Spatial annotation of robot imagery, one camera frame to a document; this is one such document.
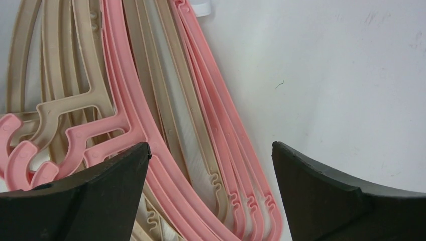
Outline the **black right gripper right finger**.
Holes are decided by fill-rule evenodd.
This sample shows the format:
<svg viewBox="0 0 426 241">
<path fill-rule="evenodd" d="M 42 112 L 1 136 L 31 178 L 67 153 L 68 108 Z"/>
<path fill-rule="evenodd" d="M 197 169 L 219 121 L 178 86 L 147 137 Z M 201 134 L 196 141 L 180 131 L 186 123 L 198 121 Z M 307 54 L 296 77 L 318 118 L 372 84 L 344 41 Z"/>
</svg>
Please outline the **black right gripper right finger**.
<svg viewBox="0 0 426 241">
<path fill-rule="evenodd" d="M 425 194 L 369 182 L 283 142 L 272 161 L 293 240 L 425 240 Z"/>
</svg>

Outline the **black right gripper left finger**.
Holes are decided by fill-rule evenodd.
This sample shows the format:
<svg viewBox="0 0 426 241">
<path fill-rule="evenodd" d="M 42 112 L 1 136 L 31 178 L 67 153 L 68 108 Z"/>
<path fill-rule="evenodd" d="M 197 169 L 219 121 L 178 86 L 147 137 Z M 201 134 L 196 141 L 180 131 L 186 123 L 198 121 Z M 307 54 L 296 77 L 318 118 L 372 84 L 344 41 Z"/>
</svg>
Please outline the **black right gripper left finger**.
<svg viewBox="0 0 426 241">
<path fill-rule="evenodd" d="M 1 240 L 129 240 L 151 159 L 147 143 L 29 191 L 1 194 Z"/>
</svg>

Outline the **pink plastic hanger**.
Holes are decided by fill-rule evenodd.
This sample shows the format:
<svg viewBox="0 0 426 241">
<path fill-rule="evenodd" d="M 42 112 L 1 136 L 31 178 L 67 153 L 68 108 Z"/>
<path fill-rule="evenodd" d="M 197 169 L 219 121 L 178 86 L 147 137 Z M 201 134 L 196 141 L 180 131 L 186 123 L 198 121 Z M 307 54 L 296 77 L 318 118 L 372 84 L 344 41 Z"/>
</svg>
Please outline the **pink plastic hanger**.
<svg viewBox="0 0 426 241">
<path fill-rule="evenodd" d="M 35 133 L 39 121 L 37 119 L 22 121 L 18 116 L 9 113 L 1 117 L 1 178 L 5 171 L 11 153 L 10 144 L 17 135 L 17 140 L 23 136 Z"/>
<path fill-rule="evenodd" d="M 283 220 L 269 182 L 242 124 L 223 77 L 189 1 L 171 1 L 193 73 L 225 188 L 230 196 L 234 233 L 250 240 L 279 240 Z"/>
<path fill-rule="evenodd" d="M 179 170 L 149 110 L 134 66 L 121 1 L 102 1 L 103 54 L 116 114 L 71 127 L 69 149 L 56 165 L 46 161 L 29 176 L 39 148 L 23 141 L 10 153 L 5 182 L 10 190 L 29 190 L 63 178 L 81 162 L 96 165 L 112 154 L 146 142 L 151 151 L 146 183 L 167 218 L 186 240 L 238 240 L 210 211 Z"/>
</svg>

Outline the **beige plastic hanger top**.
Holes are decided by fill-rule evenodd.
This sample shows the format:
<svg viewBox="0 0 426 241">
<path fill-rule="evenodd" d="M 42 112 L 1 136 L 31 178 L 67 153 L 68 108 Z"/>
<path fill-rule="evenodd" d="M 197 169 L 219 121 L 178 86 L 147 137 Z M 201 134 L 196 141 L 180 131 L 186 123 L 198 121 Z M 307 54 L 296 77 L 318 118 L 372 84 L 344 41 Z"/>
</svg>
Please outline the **beige plastic hanger top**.
<svg viewBox="0 0 426 241">
<path fill-rule="evenodd" d="M 78 63 L 74 59 L 74 33 L 89 90 L 66 96 L 64 82 L 78 76 L 75 71 Z M 45 1 L 41 43 L 43 73 L 55 96 L 54 100 L 36 107 L 40 122 L 30 142 L 42 150 L 54 139 L 62 115 L 87 107 L 95 107 L 102 117 L 112 116 L 115 112 L 104 83 L 99 1 Z"/>
</svg>

